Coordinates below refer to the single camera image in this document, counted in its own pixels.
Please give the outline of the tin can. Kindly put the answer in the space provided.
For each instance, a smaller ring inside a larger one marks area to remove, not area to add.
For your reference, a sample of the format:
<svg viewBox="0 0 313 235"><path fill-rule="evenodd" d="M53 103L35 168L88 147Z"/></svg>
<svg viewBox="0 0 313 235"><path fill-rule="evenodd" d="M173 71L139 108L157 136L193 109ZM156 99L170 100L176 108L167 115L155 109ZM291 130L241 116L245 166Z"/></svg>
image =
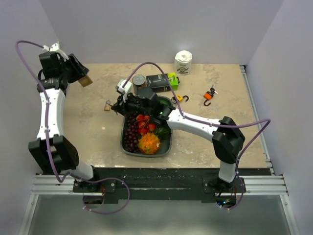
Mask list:
<svg viewBox="0 0 313 235"><path fill-rule="evenodd" d="M138 74L132 78L132 84L134 89L134 94L138 94L138 90L146 87L146 78L145 76Z"/></svg>

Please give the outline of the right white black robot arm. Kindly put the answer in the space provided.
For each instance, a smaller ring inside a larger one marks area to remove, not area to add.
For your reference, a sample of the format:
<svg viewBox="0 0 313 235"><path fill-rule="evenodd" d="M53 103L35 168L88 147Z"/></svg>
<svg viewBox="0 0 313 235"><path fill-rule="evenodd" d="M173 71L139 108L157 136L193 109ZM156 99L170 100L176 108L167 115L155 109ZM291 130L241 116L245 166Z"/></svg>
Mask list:
<svg viewBox="0 0 313 235"><path fill-rule="evenodd" d="M119 97L112 109L117 113L124 116L144 114L157 127L185 131L213 143L215 155L220 160L218 187L223 192L230 192L235 187L237 158L245 137L233 119L210 119L182 112L173 105L162 103L148 87L139 89L137 95L132 93L132 88L122 85L115 88Z"/></svg>

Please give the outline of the black green box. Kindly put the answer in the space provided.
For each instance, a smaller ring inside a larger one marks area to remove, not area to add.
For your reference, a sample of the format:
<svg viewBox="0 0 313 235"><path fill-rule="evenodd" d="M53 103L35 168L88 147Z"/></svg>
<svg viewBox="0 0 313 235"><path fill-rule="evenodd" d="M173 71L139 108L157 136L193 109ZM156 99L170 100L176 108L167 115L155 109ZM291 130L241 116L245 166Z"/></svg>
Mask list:
<svg viewBox="0 0 313 235"><path fill-rule="evenodd" d="M174 72L166 73L165 76L168 78L169 83L162 74L146 76L147 86L156 93L170 91L170 87L176 91L180 83L179 77Z"/></svg>

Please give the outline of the red cherries bunch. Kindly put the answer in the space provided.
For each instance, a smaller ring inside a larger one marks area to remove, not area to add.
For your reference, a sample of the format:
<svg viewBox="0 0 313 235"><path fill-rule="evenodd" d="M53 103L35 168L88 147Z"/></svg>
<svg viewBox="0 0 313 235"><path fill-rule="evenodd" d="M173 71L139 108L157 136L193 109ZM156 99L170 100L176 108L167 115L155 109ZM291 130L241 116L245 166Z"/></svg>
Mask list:
<svg viewBox="0 0 313 235"><path fill-rule="evenodd" d="M150 122L150 116L139 114L136 117L136 123L138 126L138 133L142 136L152 133L156 130L156 125Z"/></svg>

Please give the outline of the toilet paper roll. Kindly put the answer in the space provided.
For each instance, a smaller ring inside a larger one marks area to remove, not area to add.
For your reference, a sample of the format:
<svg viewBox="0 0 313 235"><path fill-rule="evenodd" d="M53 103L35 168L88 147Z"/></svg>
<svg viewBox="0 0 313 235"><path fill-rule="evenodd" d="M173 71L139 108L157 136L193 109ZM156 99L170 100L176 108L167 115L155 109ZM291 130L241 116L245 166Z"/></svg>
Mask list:
<svg viewBox="0 0 313 235"><path fill-rule="evenodd" d="M176 53L174 65L177 74L187 75L191 71L192 53L187 50L181 50Z"/></svg>

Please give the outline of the small brass padlock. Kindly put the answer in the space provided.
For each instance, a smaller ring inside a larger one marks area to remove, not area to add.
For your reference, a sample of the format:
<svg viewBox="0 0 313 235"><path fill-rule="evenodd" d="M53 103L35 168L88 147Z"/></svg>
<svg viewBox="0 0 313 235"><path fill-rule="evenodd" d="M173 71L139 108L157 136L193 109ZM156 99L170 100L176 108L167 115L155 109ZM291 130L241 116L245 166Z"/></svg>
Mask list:
<svg viewBox="0 0 313 235"><path fill-rule="evenodd" d="M104 111L110 111L111 110L111 101L107 100L105 102Z"/></svg>

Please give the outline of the yellow black padlock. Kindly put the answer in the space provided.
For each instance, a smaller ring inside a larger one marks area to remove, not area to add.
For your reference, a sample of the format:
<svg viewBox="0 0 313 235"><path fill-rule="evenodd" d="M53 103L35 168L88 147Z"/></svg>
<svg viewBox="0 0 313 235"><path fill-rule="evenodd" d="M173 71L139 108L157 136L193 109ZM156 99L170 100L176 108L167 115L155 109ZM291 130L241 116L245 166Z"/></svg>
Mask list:
<svg viewBox="0 0 313 235"><path fill-rule="evenodd" d="M182 102L182 101L187 102L188 100L189 100L189 96L179 95L179 94L176 94L175 96L171 98L171 101L173 104L177 104L178 102Z"/></svg>

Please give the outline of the orange dragon fruit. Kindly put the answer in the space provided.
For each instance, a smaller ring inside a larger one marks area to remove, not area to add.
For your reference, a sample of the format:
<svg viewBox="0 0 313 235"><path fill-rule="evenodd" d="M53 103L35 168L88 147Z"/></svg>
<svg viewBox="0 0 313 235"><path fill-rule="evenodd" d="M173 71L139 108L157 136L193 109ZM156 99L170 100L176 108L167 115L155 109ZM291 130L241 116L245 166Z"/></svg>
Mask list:
<svg viewBox="0 0 313 235"><path fill-rule="evenodd" d="M153 155L159 150L161 142L157 135L154 133L148 133L139 139L137 146L141 153L145 155Z"/></svg>

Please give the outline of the dark grey fruit tray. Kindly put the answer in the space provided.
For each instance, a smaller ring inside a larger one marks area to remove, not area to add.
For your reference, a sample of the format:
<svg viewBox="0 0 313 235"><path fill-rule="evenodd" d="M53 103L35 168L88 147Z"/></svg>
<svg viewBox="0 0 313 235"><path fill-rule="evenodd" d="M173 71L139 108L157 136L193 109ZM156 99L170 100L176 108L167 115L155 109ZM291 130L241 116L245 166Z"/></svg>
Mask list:
<svg viewBox="0 0 313 235"><path fill-rule="evenodd" d="M121 148L137 157L162 157L172 146L173 131L157 126L147 115L132 113L124 118L121 131Z"/></svg>

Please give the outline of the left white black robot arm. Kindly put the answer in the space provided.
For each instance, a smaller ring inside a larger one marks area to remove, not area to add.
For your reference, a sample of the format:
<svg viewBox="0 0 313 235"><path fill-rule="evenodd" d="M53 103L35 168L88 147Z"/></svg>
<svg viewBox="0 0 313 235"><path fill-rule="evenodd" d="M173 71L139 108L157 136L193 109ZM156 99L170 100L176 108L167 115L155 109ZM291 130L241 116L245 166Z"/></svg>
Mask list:
<svg viewBox="0 0 313 235"><path fill-rule="evenodd" d="M92 83L89 69L74 54L62 50L39 55L42 69L37 75L37 90L41 98L41 123L35 141L28 144L34 160L44 173L74 175L85 180L90 192L101 188L100 178L94 176L93 167L79 160L75 146L64 136L63 109L69 85L79 82L82 87Z"/></svg>

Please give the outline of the green avocado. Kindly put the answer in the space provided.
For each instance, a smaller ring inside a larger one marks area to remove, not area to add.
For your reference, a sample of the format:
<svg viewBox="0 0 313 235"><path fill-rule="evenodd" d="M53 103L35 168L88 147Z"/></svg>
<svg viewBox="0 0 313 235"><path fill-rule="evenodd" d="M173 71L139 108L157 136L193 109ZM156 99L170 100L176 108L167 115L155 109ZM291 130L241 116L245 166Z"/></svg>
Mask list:
<svg viewBox="0 0 313 235"><path fill-rule="evenodd" d="M159 97L159 101L163 105L170 106L172 104L171 100L166 97Z"/></svg>

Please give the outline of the dark red grape bunch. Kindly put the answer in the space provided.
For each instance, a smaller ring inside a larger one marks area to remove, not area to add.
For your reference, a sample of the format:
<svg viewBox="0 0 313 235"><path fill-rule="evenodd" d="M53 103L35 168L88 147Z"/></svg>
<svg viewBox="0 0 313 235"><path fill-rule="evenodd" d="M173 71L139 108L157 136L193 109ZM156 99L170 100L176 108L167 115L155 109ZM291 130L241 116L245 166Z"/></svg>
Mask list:
<svg viewBox="0 0 313 235"><path fill-rule="evenodd" d="M134 113L125 119L124 131L122 135L123 147L130 153L139 152L138 141L140 136L138 133L138 122L136 120L137 116L138 113Z"/></svg>

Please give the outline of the large brass padlock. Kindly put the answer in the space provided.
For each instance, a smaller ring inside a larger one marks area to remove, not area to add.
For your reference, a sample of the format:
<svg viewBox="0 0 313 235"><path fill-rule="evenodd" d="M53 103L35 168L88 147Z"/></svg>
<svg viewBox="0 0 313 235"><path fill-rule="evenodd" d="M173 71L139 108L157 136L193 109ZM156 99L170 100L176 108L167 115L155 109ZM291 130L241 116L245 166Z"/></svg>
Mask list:
<svg viewBox="0 0 313 235"><path fill-rule="evenodd" d="M92 79L88 75L80 78L78 82L83 88L93 83Z"/></svg>

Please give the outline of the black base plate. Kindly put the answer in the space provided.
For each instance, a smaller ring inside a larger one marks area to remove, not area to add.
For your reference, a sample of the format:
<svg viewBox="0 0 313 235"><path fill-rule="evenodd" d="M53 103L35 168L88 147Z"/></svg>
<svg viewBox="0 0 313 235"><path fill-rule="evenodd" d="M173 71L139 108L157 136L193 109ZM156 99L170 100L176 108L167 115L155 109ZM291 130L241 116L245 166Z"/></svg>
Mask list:
<svg viewBox="0 0 313 235"><path fill-rule="evenodd" d="M246 191L236 179L231 186L218 182L218 168L95 168L97 184L75 181L75 193L104 193L104 202L118 200L184 200L213 203L219 193Z"/></svg>

